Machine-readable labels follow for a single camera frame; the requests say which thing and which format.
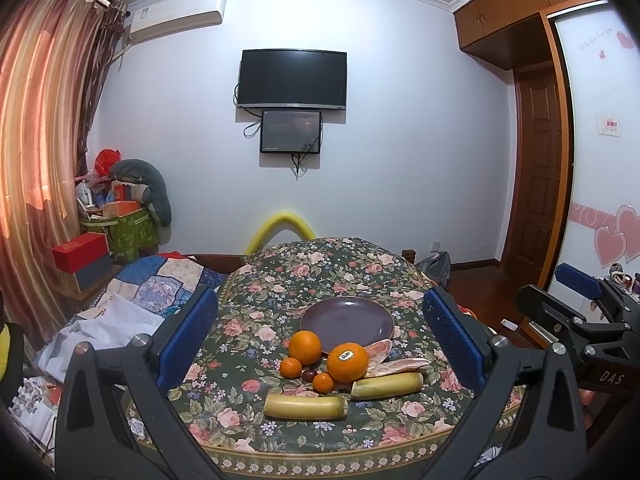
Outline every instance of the floral tablecloth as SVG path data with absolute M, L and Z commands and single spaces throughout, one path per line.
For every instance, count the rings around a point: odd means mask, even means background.
M 265 248 L 221 287 L 217 324 L 169 398 L 191 434 L 231 476 L 374 477 L 404 467 L 394 478 L 408 478 L 437 451 L 472 399 L 422 317 L 421 298 L 430 286 L 403 258 L 357 238 Z M 396 329 L 390 358 L 431 360 L 423 390 L 399 399 L 352 401 L 346 420 L 265 417 L 270 392 L 317 395 L 308 383 L 282 378 L 278 366 L 306 309 L 336 295 L 368 298 L 391 312 Z M 513 391 L 498 430 L 513 422 L 521 394 Z M 135 406 L 127 418 L 140 443 L 151 446 Z

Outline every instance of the heart decal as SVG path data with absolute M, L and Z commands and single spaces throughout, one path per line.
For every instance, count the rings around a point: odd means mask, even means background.
M 609 231 L 608 227 L 598 227 L 595 236 L 596 252 L 603 269 L 614 264 L 626 253 L 626 240 L 624 235 Z
M 640 256 L 640 217 L 629 205 L 620 206 L 616 216 L 616 231 L 626 240 L 625 259 L 629 263 Z

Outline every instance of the wooden floor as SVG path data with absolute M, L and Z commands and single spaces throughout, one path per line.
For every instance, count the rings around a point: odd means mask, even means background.
M 519 334 L 500 322 L 508 319 L 519 324 L 524 317 L 516 310 L 514 297 L 520 284 L 497 267 L 454 270 L 449 292 L 458 304 L 474 311 L 478 319 L 518 346 L 530 346 Z

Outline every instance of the yellow object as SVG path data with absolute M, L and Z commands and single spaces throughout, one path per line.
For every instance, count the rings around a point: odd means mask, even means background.
M 311 227 L 298 215 L 292 213 L 291 211 L 281 211 L 271 218 L 269 218 L 263 225 L 260 227 L 260 230 L 255 234 L 254 238 L 252 238 L 251 243 L 246 248 L 244 254 L 253 254 L 255 251 L 260 248 L 261 245 L 264 244 L 266 236 L 269 232 L 276 227 L 276 225 L 281 224 L 283 222 L 288 222 L 292 224 L 294 227 L 300 231 L 300 233 L 305 237 L 305 240 L 313 240 L 316 238 L 316 235 L 311 230 Z
M 317 363 L 322 355 L 320 338 L 309 330 L 300 330 L 289 339 L 289 355 L 303 365 Z
M 287 420 L 335 420 L 347 416 L 345 397 L 296 397 L 268 394 L 264 415 Z
M 369 354 L 356 343 L 343 343 L 329 352 L 326 371 L 336 381 L 351 383 L 362 378 L 369 367 Z
M 2 332 L 0 332 L 0 381 L 4 377 L 6 372 L 6 364 L 9 361 L 9 345 L 11 344 L 11 335 L 9 334 L 9 327 L 4 326 Z
M 280 363 L 280 375 L 286 379 L 297 379 L 302 373 L 302 364 L 293 357 L 287 357 Z
M 422 389 L 423 381 L 422 374 L 416 372 L 362 379 L 353 383 L 351 397 L 371 400 L 414 394 Z
M 314 390 L 320 394 L 328 394 L 335 388 L 334 380 L 331 375 L 321 373 L 314 377 Z

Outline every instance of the green basket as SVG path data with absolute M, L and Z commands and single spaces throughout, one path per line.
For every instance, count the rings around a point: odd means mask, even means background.
M 115 258 L 132 262 L 138 250 L 158 243 L 158 232 L 149 211 L 138 209 L 128 215 L 104 220 L 81 219 L 84 232 L 104 233 Z

